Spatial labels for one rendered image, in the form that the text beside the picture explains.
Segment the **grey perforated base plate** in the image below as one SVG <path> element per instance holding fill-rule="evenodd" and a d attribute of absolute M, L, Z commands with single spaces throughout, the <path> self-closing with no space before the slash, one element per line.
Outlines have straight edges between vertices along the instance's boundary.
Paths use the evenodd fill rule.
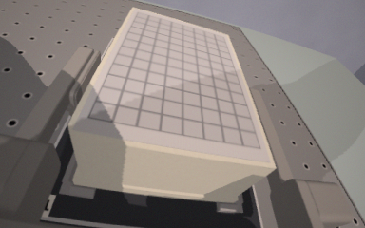
<path fill-rule="evenodd" d="M 311 130 L 240 28 L 135 0 L 0 0 L 0 134 L 15 136 L 78 47 L 99 50 L 132 8 L 228 34 L 249 88 L 259 91 L 293 178 L 339 185 L 353 221 L 365 228 L 354 201 Z"/>

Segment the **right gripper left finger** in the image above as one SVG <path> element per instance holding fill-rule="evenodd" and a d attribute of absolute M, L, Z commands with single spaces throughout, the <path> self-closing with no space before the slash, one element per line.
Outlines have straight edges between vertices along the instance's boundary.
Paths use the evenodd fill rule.
<path fill-rule="evenodd" d="M 78 47 L 16 135 L 0 134 L 0 228 L 81 228 L 40 222 L 60 172 L 48 143 L 65 111 L 72 117 L 101 63 L 101 52 Z"/>

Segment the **beige deep-well block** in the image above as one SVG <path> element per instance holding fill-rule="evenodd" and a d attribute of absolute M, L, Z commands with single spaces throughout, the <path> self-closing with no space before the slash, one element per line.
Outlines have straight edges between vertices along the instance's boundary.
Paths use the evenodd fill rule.
<path fill-rule="evenodd" d="M 67 126 L 75 185 L 234 203 L 277 169 L 229 36 L 143 9 Z"/>

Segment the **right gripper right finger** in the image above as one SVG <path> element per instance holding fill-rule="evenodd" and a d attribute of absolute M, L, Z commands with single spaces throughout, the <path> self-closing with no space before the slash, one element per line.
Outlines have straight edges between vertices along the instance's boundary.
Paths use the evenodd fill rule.
<path fill-rule="evenodd" d="M 338 184 L 293 178 L 264 101 L 258 90 L 249 89 L 277 168 L 267 179 L 278 228 L 337 228 L 351 223 L 354 216 Z"/>

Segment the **dark grey plate nest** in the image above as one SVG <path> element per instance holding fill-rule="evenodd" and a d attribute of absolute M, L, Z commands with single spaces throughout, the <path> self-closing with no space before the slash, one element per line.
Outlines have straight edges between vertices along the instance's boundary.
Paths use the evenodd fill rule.
<path fill-rule="evenodd" d="M 40 222 L 83 228 L 263 228 L 255 186 L 234 203 L 173 199 L 75 185 L 70 115 L 55 143 L 60 173 Z"/>

